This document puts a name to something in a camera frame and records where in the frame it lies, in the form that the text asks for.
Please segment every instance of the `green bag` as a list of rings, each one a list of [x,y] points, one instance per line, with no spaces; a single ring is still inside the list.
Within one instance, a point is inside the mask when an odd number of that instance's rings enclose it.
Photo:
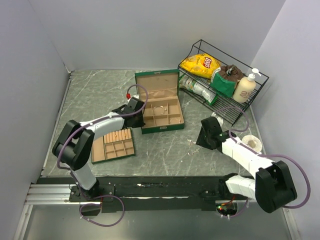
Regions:
[[[227,97],[232,97],[237,83],[244,74],[235,65],[226,65],[217,68],[211,77],[210,87]]]

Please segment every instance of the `tape roll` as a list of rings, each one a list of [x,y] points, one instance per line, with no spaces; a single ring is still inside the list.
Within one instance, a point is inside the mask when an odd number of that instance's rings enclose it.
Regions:
[[[255,150],[257,153],[260,153],[262,150],[262,143],[259,138],[253,135],[246,135],[242,138],[242,142],[248,145],[250,148]]]

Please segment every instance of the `lotion bottle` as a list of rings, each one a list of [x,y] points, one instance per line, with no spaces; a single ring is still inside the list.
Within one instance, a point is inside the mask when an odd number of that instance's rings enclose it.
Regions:
[[[252,91],[256,87],[255,74],[261,74],[259,73],[259,70],[257,68],[252,69],[253,73],[250,73],[248,77],[243,77],[239,81],[234,93],[233,93],[233,99],[237,101],[238,103],[244,103],[247,101],[247,99],[250,97]]]

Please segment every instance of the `open green box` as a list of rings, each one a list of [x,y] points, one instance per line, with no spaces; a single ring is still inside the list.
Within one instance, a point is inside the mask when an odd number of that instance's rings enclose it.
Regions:
[[[178,94],[178,69],[139,72],[135,82],[144,86],[148,92],[148,102],[143,112],[145,125],[142,134],[180,130],[185,127]],[[146,100],[146,93],[137,88],[139,98]]]

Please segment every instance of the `box lid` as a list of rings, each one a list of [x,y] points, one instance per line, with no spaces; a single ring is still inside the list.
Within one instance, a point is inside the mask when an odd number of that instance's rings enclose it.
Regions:
[[[178,96],[179,69],[137,72],[135,82],[146,88],[149,99]],[[146,99],[143,89],[137,87],[139,98]]]

